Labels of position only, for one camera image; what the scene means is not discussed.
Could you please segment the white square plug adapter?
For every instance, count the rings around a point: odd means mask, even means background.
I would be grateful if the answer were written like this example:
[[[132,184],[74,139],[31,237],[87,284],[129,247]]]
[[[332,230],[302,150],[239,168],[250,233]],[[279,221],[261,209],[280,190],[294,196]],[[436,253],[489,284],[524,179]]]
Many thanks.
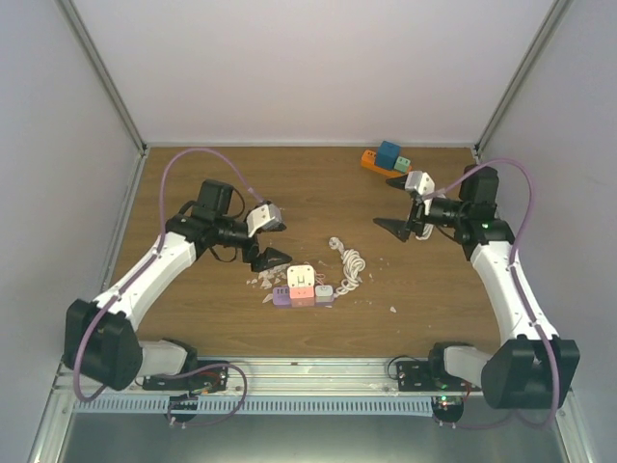
[[[286,269],[287,285],[290,288],[315,286],[315,270],[310,264],[290,265]]]

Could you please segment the purple power strip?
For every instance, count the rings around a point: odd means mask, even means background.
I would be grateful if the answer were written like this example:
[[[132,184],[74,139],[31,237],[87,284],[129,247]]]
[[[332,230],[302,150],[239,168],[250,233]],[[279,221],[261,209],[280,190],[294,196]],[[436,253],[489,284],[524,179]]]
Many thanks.
[[[290,303],[289,298],[289,287],[288,286],[276,286],[272,292],[272,302],[276,307],[279,308],[293,308]],[[331,305],[314,305],[313,307],[330,307]]]

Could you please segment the pink cube adapter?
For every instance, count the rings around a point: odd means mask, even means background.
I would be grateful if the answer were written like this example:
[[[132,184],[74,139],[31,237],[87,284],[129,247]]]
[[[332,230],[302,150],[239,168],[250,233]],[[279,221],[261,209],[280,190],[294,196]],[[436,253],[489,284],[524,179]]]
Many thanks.
[[[313,307],[315,293],[313,286],[291,286],[289,288],[290,303],[293,308]]]

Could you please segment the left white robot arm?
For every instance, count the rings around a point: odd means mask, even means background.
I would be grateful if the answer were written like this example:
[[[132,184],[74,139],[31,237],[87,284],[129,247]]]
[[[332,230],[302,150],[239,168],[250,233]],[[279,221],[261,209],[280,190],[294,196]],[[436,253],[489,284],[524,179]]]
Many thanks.
[[[206,180],[196,199],[163,224],[153,246],[113,286],[92,301],[75,300],[67,309],[63,362],[73,372],[73,388],[87,377],[121,391],[139,377],[163,377],[179,390],[196,384],[199,367],[190,346],[173,340],[140,341],[139,325],[167,287],[204,253],[231,248],[259,273],[291,262],[286,253],[261,249],[262,232],[281,232],[281,210],[262,202],[229,214],[237,189]]]

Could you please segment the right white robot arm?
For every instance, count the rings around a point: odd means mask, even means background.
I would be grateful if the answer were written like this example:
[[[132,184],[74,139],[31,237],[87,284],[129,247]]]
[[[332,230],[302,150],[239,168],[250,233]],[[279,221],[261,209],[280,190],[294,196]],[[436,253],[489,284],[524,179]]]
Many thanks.
[[[481,389],[495,409],[556,410],[570,389],[580,353],[560,337],[540,308],[519,258],[520,235],[497,216],[498,172],[492,163],[468,165],[454,182],[457,199],[437,189],[426,172],[388,179],[412,200],[404,220],[375,224],[402,242],[452,229],[454,241],[479,276],[493,308],[500,347],[486,354],[465,342],[438,342],[428,356],[427,379],[447,391],[459,381]]]

